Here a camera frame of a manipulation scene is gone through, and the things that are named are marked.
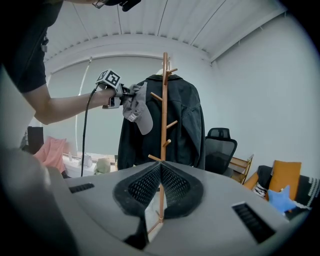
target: orange cushion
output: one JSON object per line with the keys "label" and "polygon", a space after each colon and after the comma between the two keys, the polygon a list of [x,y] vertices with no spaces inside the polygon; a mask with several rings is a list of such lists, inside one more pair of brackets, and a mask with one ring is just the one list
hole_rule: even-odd
{"label": "orange cushion", "polygon": [[254,186],[257,184],[258,178],[258,173],[255,172],[243,185],[246,188],[252,190]]}
{"label": "orange cushion", "polygon": [[290,185],[290,199],[295,200],[300,177],[301,162],[282,162],[275,160],[273,165],[273,176],[269,189],[280,192]]}

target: black mesh chair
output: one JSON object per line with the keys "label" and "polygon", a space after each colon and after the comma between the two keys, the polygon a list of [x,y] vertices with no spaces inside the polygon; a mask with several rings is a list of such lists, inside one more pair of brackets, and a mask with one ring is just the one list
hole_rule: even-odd
{"label": "black mesh chair", "polygon": [[208,132],[208,136],[231,139],[228,128],[211,128]]}
{"label": "black mesh chair", "polygon": [[231,177],[233,170],[228,168],[238,143],[231,138],[205,137],[205,170]]}

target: black t-shirt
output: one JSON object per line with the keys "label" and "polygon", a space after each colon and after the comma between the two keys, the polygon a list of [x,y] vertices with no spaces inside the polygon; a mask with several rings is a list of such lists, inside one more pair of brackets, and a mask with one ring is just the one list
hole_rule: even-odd
{"label": "black t-shirt", "polygon": [[37,2],[26,10],[21,8],[18,15],[22,24],[16,31],[10,28],[10,42],[3,63],[21,93],[33,91],[46,83],[45,52],[41,45],[48,27],[57,20],[62,4],[63,1],[54,4]]}

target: person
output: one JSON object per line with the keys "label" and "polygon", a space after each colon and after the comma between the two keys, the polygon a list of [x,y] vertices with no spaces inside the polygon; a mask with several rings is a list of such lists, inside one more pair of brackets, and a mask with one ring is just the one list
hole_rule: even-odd
{"label": "person", "polygon": [[[124,2],[120,0],[68,1],[78,4],[96,2],[102,5],[120,4],[125,12],[140,2],[140,0]],[[20,17],[19,20],[23,22],[19,23],[19,31],[12,27],[9,28],[8,38],[11,40],[4,53],[3,64],[13,83],[35,110],[34,117],[41,123],[48,125],[85,111],[90,94],[51,98],[46,84],[44,65],[45,49],[49,41],[47,29],[57,20],[63,0],[26,2],[28,2],[28,11],[23,5],[15,7],[15,12],[18,12],[16,16]],[[96,91],[91,98],[89,109],[108,105],[110,97],[113,97],[114,94],[113,89]]]}

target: white wall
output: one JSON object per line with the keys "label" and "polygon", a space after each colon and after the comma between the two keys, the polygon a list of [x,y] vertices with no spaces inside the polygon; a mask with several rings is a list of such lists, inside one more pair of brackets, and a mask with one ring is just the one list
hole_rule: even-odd
{"label": "white wall", "polygon": [[236,157],[254,153],[249,176],[274,160],[302,162],[320,177],[320,62],[296,21],[278,17],[213,63],[218,126],[237,140]]}

